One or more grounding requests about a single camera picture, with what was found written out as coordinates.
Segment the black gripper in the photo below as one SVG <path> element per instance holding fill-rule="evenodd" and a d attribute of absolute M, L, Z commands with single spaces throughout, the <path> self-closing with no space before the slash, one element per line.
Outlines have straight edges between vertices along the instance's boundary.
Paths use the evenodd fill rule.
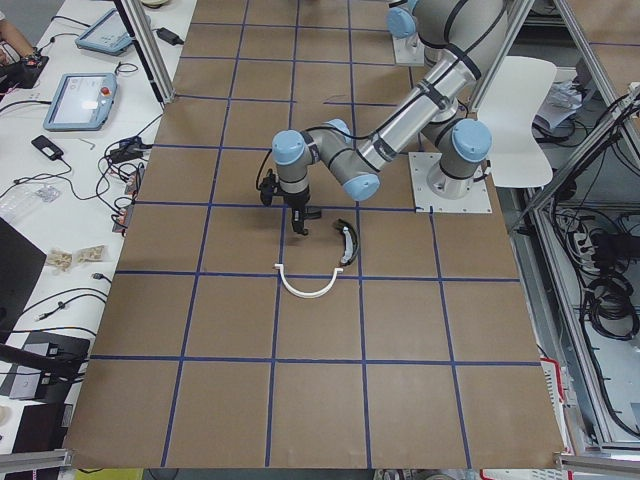
<path fill-rule="evenodd" d="M 308 235 L 308 229 L 306 228 L 306 205 L 309 200 L 309 189 L 304 189 L 296 193 L 285 193 L 285 202 L 291 208 L 291 226 L 296 234 Z"/>

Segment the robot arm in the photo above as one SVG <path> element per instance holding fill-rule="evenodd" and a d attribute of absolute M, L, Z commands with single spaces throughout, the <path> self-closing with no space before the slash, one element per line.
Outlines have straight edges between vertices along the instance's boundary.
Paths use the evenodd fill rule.
<path fill-rule="evenodd" d="M 458 94 L 494 64 L 508 29 L 503 1 L 413 1 L 425 62 L 430 69 L 396 110 L 361 143 L 346 124 L 332 120 L 303 131 L 284 130 L 272 140 L 277 195 L 291 209 L 291 225 L 306 234 L 309 166 L 323 163 L 343 190 L 364 201 L 378 190 L 379 173 L 417 134 L 441 151 L 434 191 L 453 197 L 466 186 L 492 146 L 489 128 L 457 113 Z"/>
<path fill-rule="evenodd" d="M 413 0 L 392 1 L 386 15 L 386 26 L 392 37 L 403 40 L 405 46 L 412 49 L 417 47 L 417 20 L 413 15 L 415 6 L 416 1 Z"/>

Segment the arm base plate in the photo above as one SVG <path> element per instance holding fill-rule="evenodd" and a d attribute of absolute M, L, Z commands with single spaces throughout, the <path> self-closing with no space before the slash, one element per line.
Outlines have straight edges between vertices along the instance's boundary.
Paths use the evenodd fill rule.
<path fill-rule="evenodd" d="M 482 168 L 467 179 L 448 177 L 440 165 L 440 153 L 411 152 L 415 211 L 418 213 L 491 214 L 492 207 Z"/>
<path fill-rule="evenodd" d="M 400 66 L 422 66 L 424 45 L 417 34 L 405 38 L 392 37 L 395 63 Z"/>

